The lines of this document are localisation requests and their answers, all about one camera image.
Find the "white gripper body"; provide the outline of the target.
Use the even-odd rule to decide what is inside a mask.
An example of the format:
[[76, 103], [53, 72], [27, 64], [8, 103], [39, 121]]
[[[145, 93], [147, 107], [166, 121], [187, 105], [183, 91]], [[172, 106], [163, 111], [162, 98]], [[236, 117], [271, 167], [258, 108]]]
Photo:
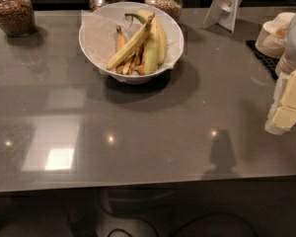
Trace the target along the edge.
[[291, 127], [290, 129], [282, 129], [282, 128], [277, 127], [271, 121], [276, 109], [279, 107], [283, 107], [280, 104], [280, 100], [281, 100], [281, 97], [285, 91], [288, 77], [290, 74], [281, 73], [276, 81], [276, 84], [275, 84], [275, 89], [274, 89], [274, 94], [273, 94], [273, 104], [271, 105], [271, 107], [269, 109], [269, 112], [267, 115], [267, 120], [264, 125], [264, 129], [271, 134], [282, 135], [282, 134], [288, 132], [292, 128]]

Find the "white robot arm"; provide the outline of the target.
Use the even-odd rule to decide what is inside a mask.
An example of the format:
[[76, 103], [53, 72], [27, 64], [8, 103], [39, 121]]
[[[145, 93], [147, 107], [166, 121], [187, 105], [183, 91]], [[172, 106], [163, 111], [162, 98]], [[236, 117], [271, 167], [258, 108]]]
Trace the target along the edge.
[[282, 135], [296, 124], [296, 13], [286, 30], [284, 52], [275, 73], [278, 79], [264, 129]]

